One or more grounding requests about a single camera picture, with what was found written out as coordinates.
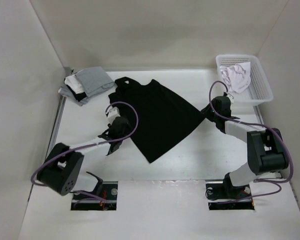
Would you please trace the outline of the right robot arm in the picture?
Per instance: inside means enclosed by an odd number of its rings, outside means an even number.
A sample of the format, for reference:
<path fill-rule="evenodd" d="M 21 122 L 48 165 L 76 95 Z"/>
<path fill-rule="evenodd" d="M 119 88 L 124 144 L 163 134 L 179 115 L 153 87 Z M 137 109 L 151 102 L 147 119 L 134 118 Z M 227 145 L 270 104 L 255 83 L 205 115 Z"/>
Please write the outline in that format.
<path fill-rule="evenodd" d="M 290 161 L 280 131 L 259 123 L 244 123 L 232 115 L 232 101 L 227 95 L 215 97 L 204 109 L 203 116 L 222 133 L 246 143 L 247 162 L 227 173 L 222 183 L 206 185 L 209 200 L 230 202 L 252 198 L 249 184 L 267 173 L 287 169 Z"/>

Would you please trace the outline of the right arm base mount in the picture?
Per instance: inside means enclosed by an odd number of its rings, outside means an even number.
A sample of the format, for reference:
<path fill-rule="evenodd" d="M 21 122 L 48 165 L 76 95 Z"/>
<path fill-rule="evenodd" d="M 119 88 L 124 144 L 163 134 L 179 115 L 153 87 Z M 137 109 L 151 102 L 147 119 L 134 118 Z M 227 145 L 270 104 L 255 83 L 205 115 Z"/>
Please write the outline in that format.
<path fill-rule="evenodd" d="M 207 181 L 205 183 L 205 197 L 208 199 L 209 210 L 254 210 L 253 200 L 243 199 L 250 197 L 249 185 L 226 190 L 221 181 Z"/>

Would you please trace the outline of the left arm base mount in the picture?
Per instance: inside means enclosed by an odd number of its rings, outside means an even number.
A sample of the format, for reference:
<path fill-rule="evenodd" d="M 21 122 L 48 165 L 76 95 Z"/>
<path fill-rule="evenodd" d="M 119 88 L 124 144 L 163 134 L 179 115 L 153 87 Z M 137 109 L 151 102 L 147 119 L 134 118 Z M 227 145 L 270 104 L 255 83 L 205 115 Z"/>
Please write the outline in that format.
<path fill-rule="evenodd" d="M 118 182 L 105 181 L 97 184 L 87 195 L 74 193 L 71 200 L 71 211 L 116 211 L 118 199 Z"/>

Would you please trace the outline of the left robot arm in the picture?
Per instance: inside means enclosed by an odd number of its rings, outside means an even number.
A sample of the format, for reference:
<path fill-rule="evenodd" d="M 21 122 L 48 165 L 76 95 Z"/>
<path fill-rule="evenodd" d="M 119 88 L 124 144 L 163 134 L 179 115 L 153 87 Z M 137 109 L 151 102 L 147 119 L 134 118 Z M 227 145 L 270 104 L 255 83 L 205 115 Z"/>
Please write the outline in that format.
<path fill-rule="evenodd" d="M 85 192 L 90 199 L 98 199 L 102 195 L 102 186 L 96 176 L 84 170 L 84 164 L 114 153 L 135 130 L 125 117 L 117 116 L 92 140 L 75 145 L 59 142 L 33 173 L 31 182 L 48 187 L 61 196 Z"/>

